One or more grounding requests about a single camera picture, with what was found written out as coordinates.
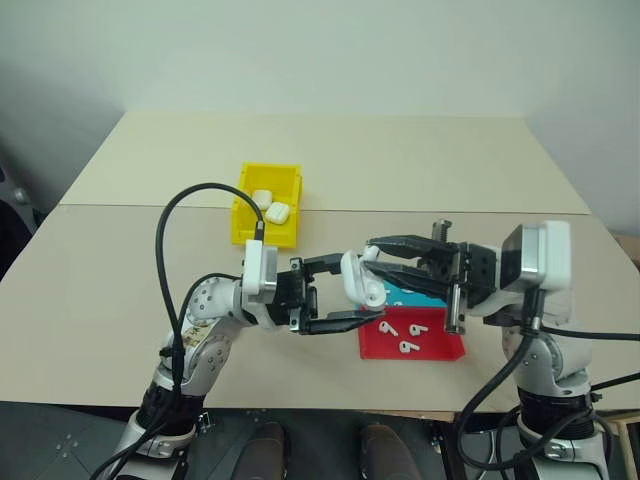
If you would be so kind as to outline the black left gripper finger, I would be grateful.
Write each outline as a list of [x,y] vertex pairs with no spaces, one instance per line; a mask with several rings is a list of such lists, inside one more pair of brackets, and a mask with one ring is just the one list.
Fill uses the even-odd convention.
[[370,310],[331,312],[323,319],[302,320],[300,334],[337,334],[358,329],[383,315]]
[[316,275],[322,273],[340,275],[342,257],[342,253],[333,253],[304,259],[303,270],[306,278],[313,280]]

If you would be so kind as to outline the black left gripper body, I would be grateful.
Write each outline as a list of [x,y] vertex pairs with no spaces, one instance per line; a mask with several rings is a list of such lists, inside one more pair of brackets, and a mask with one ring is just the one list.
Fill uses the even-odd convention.
[[289,326],[298,334],[319,334],[314,324],[318,318],[317,290],[312,285],[319,263],[293,258],[288,271],[277,274],[276,291],[267,305],[270,319],[276,326]]

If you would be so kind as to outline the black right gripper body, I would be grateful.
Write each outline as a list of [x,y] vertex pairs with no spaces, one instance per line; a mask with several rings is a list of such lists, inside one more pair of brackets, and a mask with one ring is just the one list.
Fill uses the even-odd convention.
[[478,306],[496,290],[497,257],[489,247],[449,242],[451,226],[452,222],[443,218],[432,224],[431,239],[436,245],[419,260],[419,267],[442,291],[447,310],[445,331],[464,334],[467,310]]

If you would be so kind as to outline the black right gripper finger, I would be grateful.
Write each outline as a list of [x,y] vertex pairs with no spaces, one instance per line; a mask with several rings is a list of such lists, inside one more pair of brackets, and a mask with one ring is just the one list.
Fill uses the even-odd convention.
[[365,262],[364,266],[374,275],[401,289],[440,300],[448,297],[450,283],[447,280],[436,279],[417,267],[388,262]]
[[440,248],[437,240],[418,235],[389,235],[369,239],[366,244],[375,246],[381,252],[398,258],[414,259],[425,257]]

